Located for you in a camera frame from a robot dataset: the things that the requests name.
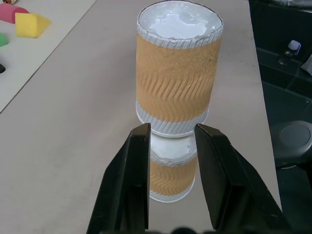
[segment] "table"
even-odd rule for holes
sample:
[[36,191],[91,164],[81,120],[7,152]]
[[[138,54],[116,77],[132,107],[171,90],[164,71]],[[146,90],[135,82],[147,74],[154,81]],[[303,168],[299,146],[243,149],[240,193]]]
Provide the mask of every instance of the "table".
[[[2,233],[85,233],[106,166],[136,117],[136,19],[153,0],[98,0],[0,115]],[[207,125],[226,134],[280,205],[246,0],[199,0],[225,30]],[[150,229],[211,229],[199,173]]]

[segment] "black floor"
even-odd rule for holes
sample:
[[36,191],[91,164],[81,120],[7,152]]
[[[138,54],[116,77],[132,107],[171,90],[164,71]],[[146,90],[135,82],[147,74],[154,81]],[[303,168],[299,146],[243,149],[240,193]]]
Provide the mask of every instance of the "black floor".
[[[293,120],[312,123],[309,98],[266,82],[262,84],[270,126]],[[305,171],[293,167],[276,173],[283,213],[292,228],[312,229],[312,192]]]

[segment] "wavy pattern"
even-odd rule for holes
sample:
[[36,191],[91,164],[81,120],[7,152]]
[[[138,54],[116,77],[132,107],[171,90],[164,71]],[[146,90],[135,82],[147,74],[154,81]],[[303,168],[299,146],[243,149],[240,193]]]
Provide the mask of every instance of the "wavy pattern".
[[137,36],[136,97],[165,122],[185,122],[208,108],[221,38],[202,47],[172,49]]
[[194,180],[197,157],[180,167],[167,167],[150,162],[150,190],[165,196],[178,195]]
[[205,123],[209,109],[203,114],[184,122],[166,122],[146,113],[138,101],[136,102],[136,115],[141,123],[151,123],[152,133],[161,137],[178,138],[189,136],[194,133],[197,123]]
[[189,194],[189,192],[191,191],[191,189],[194,185],[194,181],[195,181],[195,178],[194,178],[192,184],[186,190],[184,190],[183,192],[181,192],[180,194],[177,194],[177,195],[165,196],[165,195],[158,194],[158,193],[154,192],[153,190],[150,190],[150,198],[154,199],[156,201],[159,201],[159,202],[163,202],[163,203],[173,203],[173,202],[180,201],[187,194]]

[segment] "paper cup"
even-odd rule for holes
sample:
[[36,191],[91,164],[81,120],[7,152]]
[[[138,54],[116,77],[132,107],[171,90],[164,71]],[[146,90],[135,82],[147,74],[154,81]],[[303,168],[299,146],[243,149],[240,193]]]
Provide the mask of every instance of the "paper cup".
[[163,137],[183,137],[204,123],[215,79],[222,19],[188,1],[163,1],[137,20],[136,112]]
[[151,134],[150,197],[172,203],[192,189],[197,167],[195,136],[164,138]]

